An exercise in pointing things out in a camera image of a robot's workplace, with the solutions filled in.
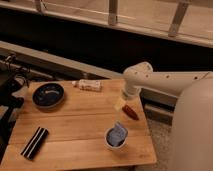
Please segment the cream paddle gripper finger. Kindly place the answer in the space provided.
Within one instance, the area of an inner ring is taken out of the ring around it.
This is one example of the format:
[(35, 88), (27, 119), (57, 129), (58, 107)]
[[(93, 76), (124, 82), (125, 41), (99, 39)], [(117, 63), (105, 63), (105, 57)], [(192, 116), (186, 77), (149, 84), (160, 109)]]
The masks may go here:
[(119, 111), (123, 106), (126, 105), (126, 100), (122, 97), (119, 97), (114, 105), (114, 108)]

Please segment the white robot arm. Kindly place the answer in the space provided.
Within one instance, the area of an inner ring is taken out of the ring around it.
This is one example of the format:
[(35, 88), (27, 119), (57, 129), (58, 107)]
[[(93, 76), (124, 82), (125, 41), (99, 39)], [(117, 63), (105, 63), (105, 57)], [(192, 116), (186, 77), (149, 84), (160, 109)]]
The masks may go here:
[(213, 171), (213, 71), (155, 72), (141, 62), (123, 79), (117, 109), (142, 89), (177, 98), (168, 171)]

